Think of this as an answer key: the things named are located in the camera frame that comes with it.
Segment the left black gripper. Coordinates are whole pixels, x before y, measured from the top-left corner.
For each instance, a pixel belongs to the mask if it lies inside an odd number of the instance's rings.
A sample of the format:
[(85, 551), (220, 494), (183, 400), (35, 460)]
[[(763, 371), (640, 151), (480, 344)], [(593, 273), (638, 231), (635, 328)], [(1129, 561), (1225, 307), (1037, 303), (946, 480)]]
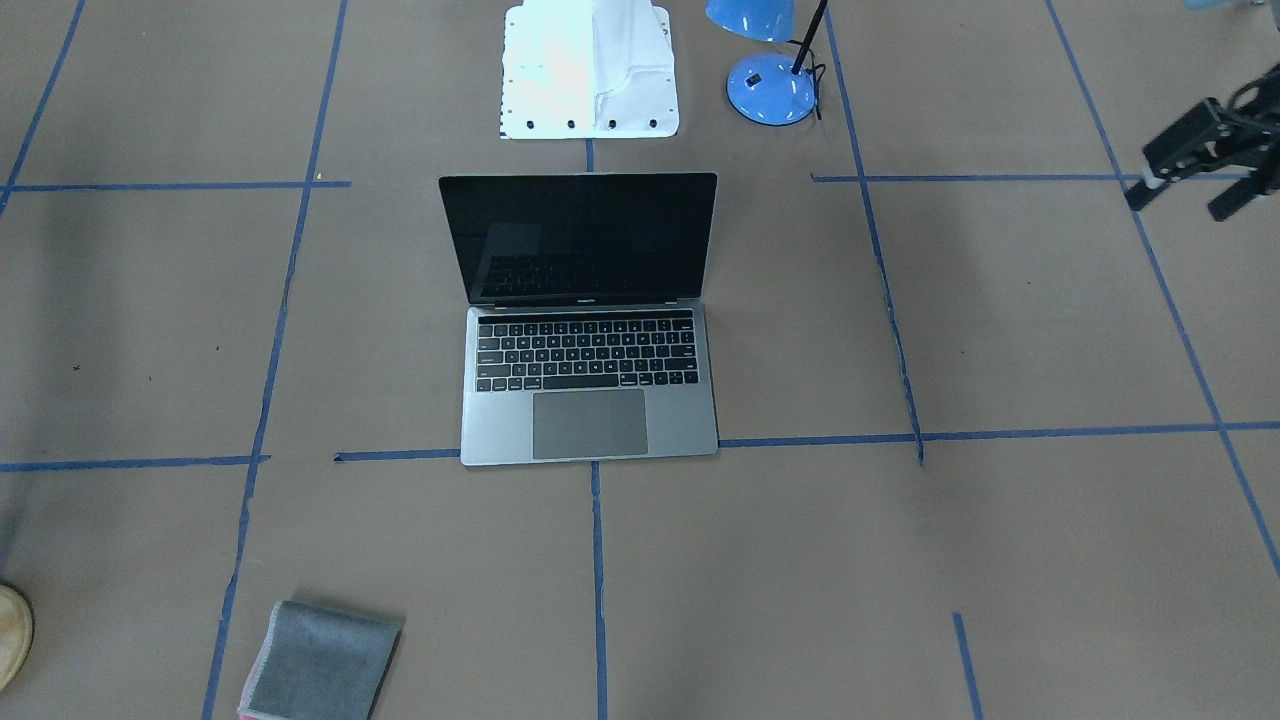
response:
[(1277, 192), (1277, 100), (1254, 99), (1239, 108), (1213, 97), (1198, 101), (1143, 149), (1146, 168), (1125, 190), (1132, 211), (1149, 206), (1170, 182), (1225, 167), (1251, 169), (1251, 178), (1230, 184), (1210, 200), (1215, 222), (1226, 222), (1251, 202)]

